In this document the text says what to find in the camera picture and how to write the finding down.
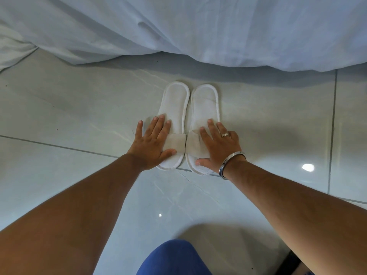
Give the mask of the person's left hand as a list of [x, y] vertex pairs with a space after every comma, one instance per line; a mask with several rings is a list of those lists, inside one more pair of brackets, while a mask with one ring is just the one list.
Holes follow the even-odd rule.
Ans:
[[152, 122], [148, 125], [148, 128], [145, 130], [145, 133], [142, 135], [143, 137], [139, 140], [133, 141], [130, 149], [128, 150], [127, 154], [129, 157], [133, 158], [135, 165], [140, 171], [150, 170], [163, 161], [160, 161], [160, 154], [163, 150], [163, 146], [166, 142], [168, 137], [170, 128], [171, 128], [171, 121], [166, 121], [166, 138], [165, 139], [152, 139]]

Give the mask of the person's right hand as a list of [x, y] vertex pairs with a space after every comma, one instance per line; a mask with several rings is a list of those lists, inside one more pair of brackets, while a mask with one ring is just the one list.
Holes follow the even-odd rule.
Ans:
[[213, 140], [209, 128], [200, 128], [200, 136], [209, 151], [209, 158], [212, 161], [212, 166], [204, 166], [215, 173], [219, 173], [219, 168], [225, 158], [231, 153], [242, 151], [240, 142], [233, 141], [230, 137], [229, 131], [221, 122], [216, 122], [222, 139]]

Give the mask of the white disposable slipper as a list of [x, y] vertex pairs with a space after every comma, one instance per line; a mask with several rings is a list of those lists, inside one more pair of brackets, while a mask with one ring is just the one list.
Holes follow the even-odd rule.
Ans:
[[207, 121], [220, 121], [219, 97], [216, 88], [210, 84], [198, 86], [191, 94], [191, 121], [186, 138], [185, 157], [189, 169], [198, 175], [211, 175], [209, 168], [196, 165], [196, 160], [209, 158], [209, 151], [200, 135], [204, 127], [210, 135]]
[[184, 158], [186, 147], [185, 118], [189, 98], [190, 90], [182, 82], [175, 81], [168, 84], [163, 92], [158, 114], [165, 115], [166, 121], [171, 121], [171, 128], [163, 145], [163, 151], [175, 149], [176, 154], [157, 166], [162, 171], [176, 169]]

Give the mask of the person's right forearm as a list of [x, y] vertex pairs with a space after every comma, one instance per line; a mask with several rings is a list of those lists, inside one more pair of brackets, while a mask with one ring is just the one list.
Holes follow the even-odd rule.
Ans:
[[235, 156], [219, 169], [315, 275], [367, 275], [367, 210]]

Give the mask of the person's left forearm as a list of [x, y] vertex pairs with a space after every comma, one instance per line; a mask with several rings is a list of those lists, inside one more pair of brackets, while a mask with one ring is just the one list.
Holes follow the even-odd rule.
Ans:
[[0, 275], [93, 275], [146, 167], [125, 154], [12, 222], [0, 231]]

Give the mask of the silver metal bangle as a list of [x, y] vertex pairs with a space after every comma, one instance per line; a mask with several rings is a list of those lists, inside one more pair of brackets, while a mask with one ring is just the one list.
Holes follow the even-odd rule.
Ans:
[[225, 160], [222, 162], [220, 168], [219, 168], [219, 176], [223, 179], [223, 180], [228, 180], [225, 176], [224, 176], [224, 169], [226, 167], [226, 165], [230, 162], [230, 160], [232, 160], [232, 158], [236, 157], [236, 156], [243, 156], [246, 158], [245, 153], [242, 151], [237, 151], [234, 153], [231, 153], [230, 155], [228, 155]]

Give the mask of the person's blue trouser leg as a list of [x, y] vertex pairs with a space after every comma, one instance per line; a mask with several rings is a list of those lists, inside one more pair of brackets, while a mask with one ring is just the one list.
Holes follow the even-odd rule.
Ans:
[[154, 249], [136, 275], [212, 275], [194, 246], [172, 239]]

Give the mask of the white bed sheet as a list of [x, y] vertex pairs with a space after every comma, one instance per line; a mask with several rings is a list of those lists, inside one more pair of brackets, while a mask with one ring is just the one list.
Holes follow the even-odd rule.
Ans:
[[71, 64], [160, 51], [283, 71], [367, 62], [367, 0], [0, 0], [0, 22]]

